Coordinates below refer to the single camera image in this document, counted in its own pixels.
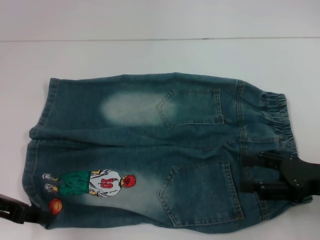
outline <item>cartoon basketball player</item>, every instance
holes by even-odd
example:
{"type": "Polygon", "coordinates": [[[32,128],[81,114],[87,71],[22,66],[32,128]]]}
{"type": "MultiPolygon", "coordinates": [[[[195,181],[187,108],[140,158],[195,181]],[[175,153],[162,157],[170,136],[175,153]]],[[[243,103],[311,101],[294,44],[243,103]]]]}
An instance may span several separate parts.
{"type": "Polygon", "coordinates": [[[58,178],[50,173],[44,173],[42,178],[51,181],[61,181],[62,184],[56,186],[46,183],[44,188],[49,193],[59,193],[62,196],[92,194],[98,197],[111,197],[116,195],[121,188],[131,188],[136,185],[134,175],[120,177],[116,171],[76,171],[66,173],[58,178]]]}

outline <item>blue denim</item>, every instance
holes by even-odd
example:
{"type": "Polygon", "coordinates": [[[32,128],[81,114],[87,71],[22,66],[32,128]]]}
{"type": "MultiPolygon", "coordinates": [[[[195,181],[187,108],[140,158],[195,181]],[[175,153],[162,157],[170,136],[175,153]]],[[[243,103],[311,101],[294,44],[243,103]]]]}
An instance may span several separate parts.
{"type": "Polygon", "coordinates": [[[237,79],[182,73],[50,80],[23,187],[62,209],[48,229],[140,223],[228,233],[292,206],[239,191],[279,173],[246,155],[297,155],[287,101],[237,79]]]}

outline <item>denim shorts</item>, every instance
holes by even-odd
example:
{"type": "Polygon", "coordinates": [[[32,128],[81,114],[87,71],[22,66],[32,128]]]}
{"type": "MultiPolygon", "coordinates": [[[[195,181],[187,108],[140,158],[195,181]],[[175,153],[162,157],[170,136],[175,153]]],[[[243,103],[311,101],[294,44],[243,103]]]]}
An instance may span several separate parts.
{"type": "Polygon", "coordinates": [[[182,73],[52,78],[23,187],[47,229],[140,223],[228,233],[292,206],[240,192],[279,173],[247,155],[297,155],[287,101],[238,79],[182,73]]]}

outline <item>back pocket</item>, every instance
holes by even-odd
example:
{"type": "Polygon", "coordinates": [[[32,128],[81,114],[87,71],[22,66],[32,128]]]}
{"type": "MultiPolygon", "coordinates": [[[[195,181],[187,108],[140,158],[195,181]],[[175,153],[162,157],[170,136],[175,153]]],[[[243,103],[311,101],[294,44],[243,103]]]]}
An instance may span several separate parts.
{"type": "Polygon", "coordinates": [[[227,161],[173,166],[158,197],[175,227],[244,218],[227,161]]]}
{"type": "Polygon", "coordinates": [[[168,127],[185,124],[223,124],[220,89],[172,89],[157,106],[168,127]]]}

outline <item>white backdrop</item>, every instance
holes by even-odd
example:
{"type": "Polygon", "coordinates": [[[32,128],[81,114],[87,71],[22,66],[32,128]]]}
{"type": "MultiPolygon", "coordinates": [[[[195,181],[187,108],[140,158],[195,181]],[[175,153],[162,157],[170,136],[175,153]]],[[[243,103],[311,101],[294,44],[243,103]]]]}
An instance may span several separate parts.
{"type": "MultiPolygon", "coordinates": [[[[320,36],[319,1],[239,2],[0,0],[0,193],[28,203],[21,184],[28,131],[40,117],[51,77],[181,72],[242,79],[286,94],[300,158],[320,164],[319,38],[16,42],[320,36]]],[[[0,219],[0,238],[313,240],[319,239],[319,226],[320,197],[315,196],[311,204],[231,234],[147,224],[45,230],[0,219]]]]}

